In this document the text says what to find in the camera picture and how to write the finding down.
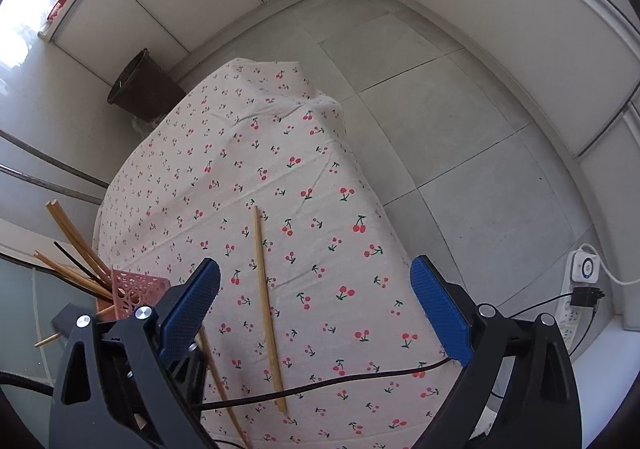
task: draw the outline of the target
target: metal bolt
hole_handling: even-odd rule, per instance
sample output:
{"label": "metal bolt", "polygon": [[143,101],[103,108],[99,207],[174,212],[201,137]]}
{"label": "metal bolt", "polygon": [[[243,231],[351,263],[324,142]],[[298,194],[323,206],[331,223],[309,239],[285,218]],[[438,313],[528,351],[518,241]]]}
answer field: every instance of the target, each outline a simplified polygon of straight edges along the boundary
{"label": "metal bolt", "polygon": [[76,321],[76,326],[78,328],[84,328],[90,322],[91,322],[91,317],[89,317],[88,315],[81,315]]}
{"label": "metal bolt", "polygon": [[553,315],[547,314],[547,313],[541,314],[540,320],[545,326],[553,326],[556,323],[556,320],[554,319]]}
{"label": "metal bolt", "polygon": [[481,304],[478,307],[478,312],[482,317],[491,318],[495,315],[495,308],[490,304]]}
{"label": "metal bolt", "polygon": [[146,319],[151,315],[153,309],[150,306],[141,306],[136,310],[136,319]]}

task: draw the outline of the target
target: power strip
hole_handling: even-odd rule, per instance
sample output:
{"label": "power strip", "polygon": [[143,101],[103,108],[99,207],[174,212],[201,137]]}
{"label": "power strip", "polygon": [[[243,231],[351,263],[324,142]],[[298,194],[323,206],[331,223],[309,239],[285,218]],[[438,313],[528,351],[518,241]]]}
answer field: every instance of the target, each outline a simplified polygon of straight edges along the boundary
{"label": "power strip", "polygon": [[[566,294],[572,291],[574,283],[571,281],[571,267],[572,267],[572,253],[566,258],[566,265],[564,267],[564,280],[562,281],[561,294]],[[562,297],[558,300],[558,307],[556,308],[556,323],[560,328],[562,339],[566,349],[569,350],[572,342],[574,342],[575,333],[578,330],[578,323],[580,322],[580,316],[582,315],[582,308],[577,306],[571,306],[571,296]]]}

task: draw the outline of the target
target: blue gripper pad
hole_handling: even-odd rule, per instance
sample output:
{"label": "blue gripper pad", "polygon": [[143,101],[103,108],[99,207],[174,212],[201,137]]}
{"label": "blue gripper pad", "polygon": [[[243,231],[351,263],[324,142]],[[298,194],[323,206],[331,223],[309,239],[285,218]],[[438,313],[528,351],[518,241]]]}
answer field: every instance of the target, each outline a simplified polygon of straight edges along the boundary
{"label": "blue gripper pad", "polygon": [[409,279],[420,306],[447,355],[465,368],[473,357],[470,327],[438,276],[421,257],[411,263]]}
{"label": "blue gripper pad", "polygon": [[184,286],[184,291],[159,326],[158,357],[163,363],[180,360],[193,342],[220,290],[220,267],[213,259],[203,259]]}

